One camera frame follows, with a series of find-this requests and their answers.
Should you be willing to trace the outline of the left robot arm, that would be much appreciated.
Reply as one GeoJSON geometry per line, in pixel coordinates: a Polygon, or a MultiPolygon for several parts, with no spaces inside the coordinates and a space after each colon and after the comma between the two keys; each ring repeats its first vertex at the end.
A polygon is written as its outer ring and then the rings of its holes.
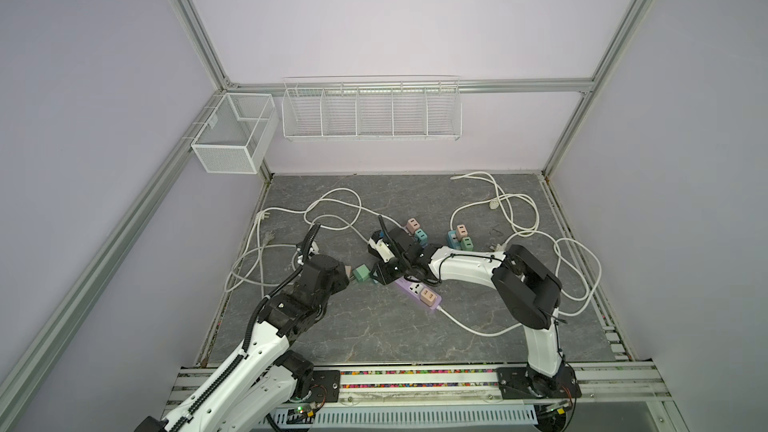
{"type": "Polygon", "coordinates": [[[316,254],[257,305],[244,338],[225,361],[165,417],[138,431],[249,431],[279,405],[311,396],[314,365],[290,350],[349,285],[345,265],[316,254]]]}

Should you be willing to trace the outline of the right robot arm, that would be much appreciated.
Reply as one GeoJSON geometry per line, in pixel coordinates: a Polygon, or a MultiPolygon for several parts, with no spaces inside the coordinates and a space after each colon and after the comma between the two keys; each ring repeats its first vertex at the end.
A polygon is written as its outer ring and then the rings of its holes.
{"type": "Polygon", "coordinates": [[[436,287],[460,281],[495,290],[513,319],[522,326],[527,366],[534,374],[554,378],[563,368],[557,315],[561,281],[522,245],[502,252],[475,252],[419,241],[399,228],[379,229],[368,239],[379,262],[374,277],[382,284],[400,278],[436,287]]]}

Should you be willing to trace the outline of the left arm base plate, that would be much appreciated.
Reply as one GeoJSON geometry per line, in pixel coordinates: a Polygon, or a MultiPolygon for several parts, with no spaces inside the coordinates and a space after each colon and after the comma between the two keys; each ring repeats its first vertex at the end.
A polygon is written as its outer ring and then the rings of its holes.
{"type": "Polygon", "coordinates": [[[341,371],[314,370],[297,380],[291,402],[336,403],[341,392],[341,371]]]}

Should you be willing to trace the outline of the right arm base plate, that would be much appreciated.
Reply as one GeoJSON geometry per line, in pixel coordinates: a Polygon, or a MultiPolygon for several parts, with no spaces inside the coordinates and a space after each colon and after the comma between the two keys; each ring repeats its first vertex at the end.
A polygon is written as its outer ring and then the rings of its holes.
{"type": "Polygon", "coordinates": [[[500,367],[496,370],[503,399],[579,399],[582,391],[574,369],[563,363],[553,377],[528,366],[500,367]]]}

